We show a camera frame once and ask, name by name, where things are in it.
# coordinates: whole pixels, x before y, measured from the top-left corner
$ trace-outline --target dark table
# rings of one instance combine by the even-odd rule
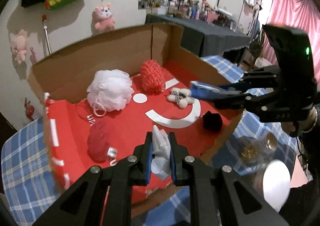
[[[209,24],[201,20],[179,19],[166,15],[146,16],[145,23],[173,22],[184,27],[181,46],[199,57],[223,55],[233,63],[243,60],[244,49],[249,47],[250,37],[235,33],[227,27]]]

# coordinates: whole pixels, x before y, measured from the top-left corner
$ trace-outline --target black sleeve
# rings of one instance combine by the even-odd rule
[[[318,177],[320,173],[320,110],[316,107],[318,112],[318,120],[316,126],[309,132],[304,133],[299,137],[306,150],[306,161],[308,163],[308,170],[313,178]]]
[[[308,218],[312,209],[319,203],[319,191],[317,180],[312,180],[298,188],[291,188],[289,197],[281,208],[279,214],[288,222],[290,226],[301,226]],[[309,226],[320,225],[320,214]]]
[[[304,155],[313,180],[301,187],[291,188],[288,200],[280,210],[281,216],[290,226],[301,226],[313,208],[320,209],[320,181],[318,179],[320,176],[320,110],[318,106],[316,111],[318,120],[315,127],[299,137],[306,151]],[[320,225],[320,214],[311,225]]]

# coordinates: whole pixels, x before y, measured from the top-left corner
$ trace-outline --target plaid bow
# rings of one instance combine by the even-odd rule
[[[177,104],[179,104],[180,100],[182,100],[183,98],[186,98],[186,96],[181,92],[173,91],[173,94],[176,96]]]

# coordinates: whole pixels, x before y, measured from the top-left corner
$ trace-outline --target blue plaid tablecloth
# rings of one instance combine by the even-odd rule
[[[220,56],[209,56],[203,60],[230,82],[237,82],[243,75],[241,69]],[[267,92],[264,89],[251,89],[250,93],[262,95]],[[292,174],[296,141],[282,131],[280,123],[261,123],[256,115],[247,111],[233,134],[213,157],[212,164],[216,167],[228,164],[240,174],[251,172],[254,167],[246,165],[241,159],[244,143],[263,139],[268,132],[273,133],[279,141],[271,158],[283,161]],[[4,144],[1,169],[4,193],[14,219],[21,226],[32,225],[59,197],[47,162],[42,118],[20,130]],[[169,226],[182,220],[190,222],[188,187],[155,209],[132,219],[132,226]]]

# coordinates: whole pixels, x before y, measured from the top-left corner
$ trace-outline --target human hand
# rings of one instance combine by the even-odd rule
[[[302,130],[308,130],[313,126],[315,120],[316,120],[316,108],[313,107],[307,119],[300,122],[300,127],[302,128]],[[293,122],[282,122],[281,128],[288,135],[290,135],[291,132],[294,132],[296,130],[296,128],[293,125]]]

